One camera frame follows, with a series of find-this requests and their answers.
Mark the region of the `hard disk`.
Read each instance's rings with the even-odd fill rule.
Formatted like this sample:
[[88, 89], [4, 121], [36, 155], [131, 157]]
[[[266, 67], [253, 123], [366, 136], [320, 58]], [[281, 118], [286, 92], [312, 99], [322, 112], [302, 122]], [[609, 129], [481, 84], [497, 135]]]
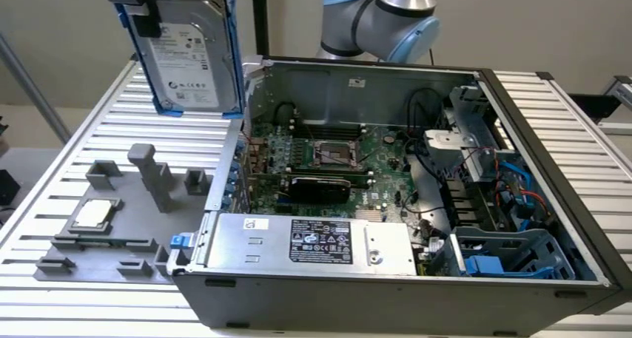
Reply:
[[165, 36], [132, 41], [161, 115], [245, 113], [235, 0], [159, 0]]

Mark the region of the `blue disk carrier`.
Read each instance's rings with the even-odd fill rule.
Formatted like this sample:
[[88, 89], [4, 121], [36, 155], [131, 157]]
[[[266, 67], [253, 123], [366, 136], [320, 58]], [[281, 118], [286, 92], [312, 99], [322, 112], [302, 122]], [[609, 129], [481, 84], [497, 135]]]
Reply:
[[465, 259], [465, 267], [472, 276], [501, 276], [505, 273], [499, 257], [471, 256]]

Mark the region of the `black vertical pole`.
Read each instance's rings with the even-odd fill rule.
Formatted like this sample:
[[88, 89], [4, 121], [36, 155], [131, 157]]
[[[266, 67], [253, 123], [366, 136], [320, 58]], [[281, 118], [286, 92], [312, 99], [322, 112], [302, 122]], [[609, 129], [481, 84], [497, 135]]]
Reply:
[[255, 29], [255, 51], [259, 55], [269, 55], [267, 0], [251, 0], [251, 7]]

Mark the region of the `silver CPU chip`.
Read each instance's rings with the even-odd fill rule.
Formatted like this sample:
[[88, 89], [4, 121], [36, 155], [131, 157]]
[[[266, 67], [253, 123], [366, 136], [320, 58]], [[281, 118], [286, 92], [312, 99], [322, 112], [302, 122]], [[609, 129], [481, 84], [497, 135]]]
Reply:
[[90, 199], [74, 218], [74, 227], [98, 228], [103, 225], [114, 210], [110, 200]]

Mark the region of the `grey parts rack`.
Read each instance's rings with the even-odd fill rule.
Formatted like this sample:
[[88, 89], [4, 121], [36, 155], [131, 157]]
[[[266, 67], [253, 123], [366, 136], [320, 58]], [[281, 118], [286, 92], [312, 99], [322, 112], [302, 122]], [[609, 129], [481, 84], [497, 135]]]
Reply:
[[[90, 183], [86, 193], [54, 235], [154, 239], [154, 246], [58, 249], [51, 244], [47, 254], [36, 261], [39, 281], [171, 284], [169, 243], [173, 235], [198, 230], [213, 177], [202, 168], [173, 173], [155, 153], [153, 144], [134, 144], [127, 153], [130, 171], [114, 160], [94, 161], [86, 173]], [[100, 227], [74, 227], [75, 215], [90, 199], [110, 200], [115, 208]]]

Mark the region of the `black graphics card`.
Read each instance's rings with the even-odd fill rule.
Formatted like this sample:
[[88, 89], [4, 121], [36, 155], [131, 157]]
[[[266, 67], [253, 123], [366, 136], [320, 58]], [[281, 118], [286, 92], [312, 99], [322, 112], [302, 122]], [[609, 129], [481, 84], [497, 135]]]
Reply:
[[345, 204], [350, 199], [352, 182], [317, 176], [290, 176], [278, 191], [278, 203], [304, 205]]

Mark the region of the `blue case latch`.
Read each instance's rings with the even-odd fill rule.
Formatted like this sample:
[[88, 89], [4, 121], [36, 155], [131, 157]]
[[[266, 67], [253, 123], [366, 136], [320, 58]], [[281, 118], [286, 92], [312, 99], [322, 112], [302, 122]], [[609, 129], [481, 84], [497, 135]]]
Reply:
[[169, 247], [170, 249], [185, 250], [191, 248], [194, 234], [193, 233], [181, 233], [175, 234], [171, 237]]

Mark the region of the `green RAM stick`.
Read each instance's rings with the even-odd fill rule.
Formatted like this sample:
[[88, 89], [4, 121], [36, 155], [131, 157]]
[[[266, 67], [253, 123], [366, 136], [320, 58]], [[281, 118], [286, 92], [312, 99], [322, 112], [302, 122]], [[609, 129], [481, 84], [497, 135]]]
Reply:
[[122, 239], [110, 237], [71, 237], [55, 236], [51, 244], [58, 249], [72, 248], [111, 248], [111, 249], [132, 249], [132, 248], [151, 248], [155, 244], [154, 239]]

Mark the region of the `silver power supply unit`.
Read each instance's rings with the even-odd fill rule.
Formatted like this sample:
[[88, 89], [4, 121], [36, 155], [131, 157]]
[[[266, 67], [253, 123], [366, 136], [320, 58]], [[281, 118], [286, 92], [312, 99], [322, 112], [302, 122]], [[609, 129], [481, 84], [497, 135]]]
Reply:
[[203, 265], [263, 276], [417, 274], [405, 224], [258, 214], [219, 215]]

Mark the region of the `green motherboard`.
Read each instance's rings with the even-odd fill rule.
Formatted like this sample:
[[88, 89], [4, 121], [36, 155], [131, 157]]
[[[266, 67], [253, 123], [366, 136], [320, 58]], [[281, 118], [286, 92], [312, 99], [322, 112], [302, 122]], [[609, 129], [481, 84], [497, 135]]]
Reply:
[[[422, 189], [429, 176], [418, 162], [418, 145], [401, 128], [362, 124], [360, 137], [353, 139], [360, 149], [362, 168], [358, 170], [309, 165], [313, 142], [333, 141], [306, 138], [310, 132], [295, 121], [253, 125], [245, 136], [250, 212], [354, 218], [357, 210], [372, 209], [382, 211], [381, 222], [404, 222], [413, 229], [449, 231], [441, 196], [433, 189]], [[385, 143], [386, 136], [394, 137], [396, 142]], [[299, 175], [349, 180], [349, 201], [337, 205], [278, 203], [278, 191], [287, 177]]]

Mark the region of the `silver drive cage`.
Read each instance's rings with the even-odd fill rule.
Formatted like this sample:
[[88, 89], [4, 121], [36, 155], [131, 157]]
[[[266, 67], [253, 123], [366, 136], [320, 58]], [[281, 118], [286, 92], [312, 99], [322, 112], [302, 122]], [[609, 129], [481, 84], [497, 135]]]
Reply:
[[449, 101], [444, 123], [424, 135], [433, 164], [448, 178], [491, 182], [497, 177], [500, 162], [516, 160], [517, 151], [496, 136], [495, 126], [484, 120], [493, 109], [479, 87], [453, 88]]

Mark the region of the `black fan shroud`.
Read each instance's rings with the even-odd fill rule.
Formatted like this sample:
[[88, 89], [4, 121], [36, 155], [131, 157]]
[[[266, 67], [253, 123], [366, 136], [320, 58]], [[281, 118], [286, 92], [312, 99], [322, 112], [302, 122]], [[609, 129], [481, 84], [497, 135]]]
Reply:
[[484, 231], [496, 229], [495, 217], [477, 183], [448, 179], [441, 189], [441, 196], [453, 228], [467, 226]]

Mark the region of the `black box beside table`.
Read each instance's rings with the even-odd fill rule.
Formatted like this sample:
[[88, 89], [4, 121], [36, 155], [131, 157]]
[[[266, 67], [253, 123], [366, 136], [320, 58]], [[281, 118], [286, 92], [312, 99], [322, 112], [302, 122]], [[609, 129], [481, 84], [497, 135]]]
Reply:
[[571, 93], [569, 97], [595, 124], [609, 118], [622, 104], [619, 99], [611, 95]]

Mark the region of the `grey aluminium frame post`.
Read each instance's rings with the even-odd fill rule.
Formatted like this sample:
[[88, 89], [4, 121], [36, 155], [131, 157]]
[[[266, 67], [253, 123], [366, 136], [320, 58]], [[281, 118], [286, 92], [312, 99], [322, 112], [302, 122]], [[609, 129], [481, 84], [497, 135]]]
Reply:
[[18, 54], [14, 52], [8, 41], [4, 38], [4, 35], [0, 33], [0, 59], [14, 76], [14, 79], [19, 83], [26, 95], [28, 96], [34, 106], [36, 107], [40, 115], [43, 116], [51, 130], [55, 133], [55, 136], [62, 141], [67, 143], [71, 137], [70, 130], [67, 125], [63, 122], [63, 119], [56, 112], [54, 106], [48, 103], [44, 94], [42, 93], [39, 87], [36, 86], [35, 81], [28, 74], [27, 69], [18, 57]]

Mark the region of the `aluminium profile rail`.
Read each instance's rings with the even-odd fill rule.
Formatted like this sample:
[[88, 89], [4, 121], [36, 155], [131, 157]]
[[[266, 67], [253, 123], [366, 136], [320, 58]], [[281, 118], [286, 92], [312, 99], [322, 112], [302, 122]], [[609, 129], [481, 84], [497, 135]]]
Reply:
[[632, 76], [616, 75], [604, 90], [604, 95], [617, 102], [597, 126], [609, 135], [632, 135]]

